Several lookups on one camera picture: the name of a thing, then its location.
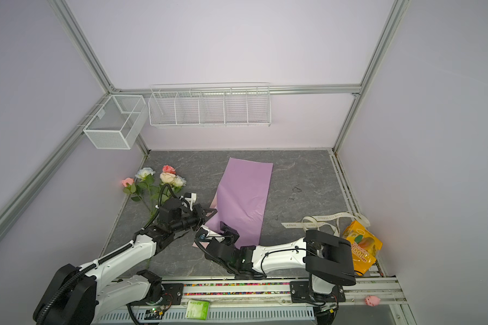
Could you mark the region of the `pink purple wrapping paper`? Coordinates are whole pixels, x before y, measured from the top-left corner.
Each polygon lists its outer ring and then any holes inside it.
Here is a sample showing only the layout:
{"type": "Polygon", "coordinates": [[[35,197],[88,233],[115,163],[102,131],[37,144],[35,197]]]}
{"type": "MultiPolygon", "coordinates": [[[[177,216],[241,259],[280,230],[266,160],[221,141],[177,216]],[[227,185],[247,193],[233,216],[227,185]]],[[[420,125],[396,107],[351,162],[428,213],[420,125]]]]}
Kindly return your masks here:
{"type": "Polygon", "coordinates": [[[273,164],[230,158],[211,207],[217,214],[206,226],[221,233],[220,224],[236,230],[235,246],[257,246],[264,220],[273,164]]]}

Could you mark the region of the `cream fake rose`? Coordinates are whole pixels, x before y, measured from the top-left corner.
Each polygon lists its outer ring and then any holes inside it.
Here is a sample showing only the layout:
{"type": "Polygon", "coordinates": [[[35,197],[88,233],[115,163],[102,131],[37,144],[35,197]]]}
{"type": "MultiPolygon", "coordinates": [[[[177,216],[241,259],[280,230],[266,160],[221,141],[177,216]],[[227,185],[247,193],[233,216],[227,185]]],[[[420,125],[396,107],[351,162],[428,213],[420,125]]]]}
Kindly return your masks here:
{"type": "Polygon", "coordinates": [[[170,185],[172,189],[174,189],[175,186],[175,179],[176,179],[176,174],[174,173],[168,173],[168,172],[162,172],[159,176],[161,180],[161,184],[164,186],[166,184],[170,185]]]}

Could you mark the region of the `red pink fake rose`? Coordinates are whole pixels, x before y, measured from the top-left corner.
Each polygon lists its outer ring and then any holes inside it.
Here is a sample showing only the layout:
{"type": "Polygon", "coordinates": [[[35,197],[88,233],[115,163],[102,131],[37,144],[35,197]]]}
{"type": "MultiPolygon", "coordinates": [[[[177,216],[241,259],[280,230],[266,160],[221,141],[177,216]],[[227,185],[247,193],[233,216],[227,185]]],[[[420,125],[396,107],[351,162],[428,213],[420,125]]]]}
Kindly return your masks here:
{"type": "Polygon", "coordinates": [[[165,165],[163,166],[162,173],[176,175],[176,170],[170,165],[165,165]]]}

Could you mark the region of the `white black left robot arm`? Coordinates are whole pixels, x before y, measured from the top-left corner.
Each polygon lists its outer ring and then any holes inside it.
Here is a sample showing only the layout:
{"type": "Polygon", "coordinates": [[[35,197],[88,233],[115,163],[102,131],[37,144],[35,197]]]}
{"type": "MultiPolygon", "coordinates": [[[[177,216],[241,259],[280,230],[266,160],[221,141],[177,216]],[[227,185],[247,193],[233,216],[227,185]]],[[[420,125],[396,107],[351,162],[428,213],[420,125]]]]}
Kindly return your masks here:
{"type": "Polygon", "coordinates": [[[159,200],[148,223],[109,254],[80,266],[66,264],[55,274],[33,312],[36,324],[91,324],[119,306],[153,295],[160,277],[140,272],[129,282],[112,281],[136,264],[161,253],[178,232],[199,230],[217,210],[204,208],[194,193],[159,200]]]}

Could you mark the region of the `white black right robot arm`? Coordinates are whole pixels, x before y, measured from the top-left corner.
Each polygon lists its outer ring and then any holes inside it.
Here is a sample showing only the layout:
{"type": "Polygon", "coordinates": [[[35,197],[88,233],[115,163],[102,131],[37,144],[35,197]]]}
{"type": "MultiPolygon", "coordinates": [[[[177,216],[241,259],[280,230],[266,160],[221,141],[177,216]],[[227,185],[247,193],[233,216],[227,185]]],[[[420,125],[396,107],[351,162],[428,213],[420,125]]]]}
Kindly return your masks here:
{"type": "Polygon", "coordinates": [[[202,226],[194,243],[213,261],[237,280],[265,280],[272,272],[303,269],[310,275],[310,290],[318,296],[330,296],[337,286],[354,286],[356,275],[352,245],[343,238],[307,230],[294,242],[275,246],[242,246],[238,248],[237,230],[221,224],[219,234],[202,226]]]}

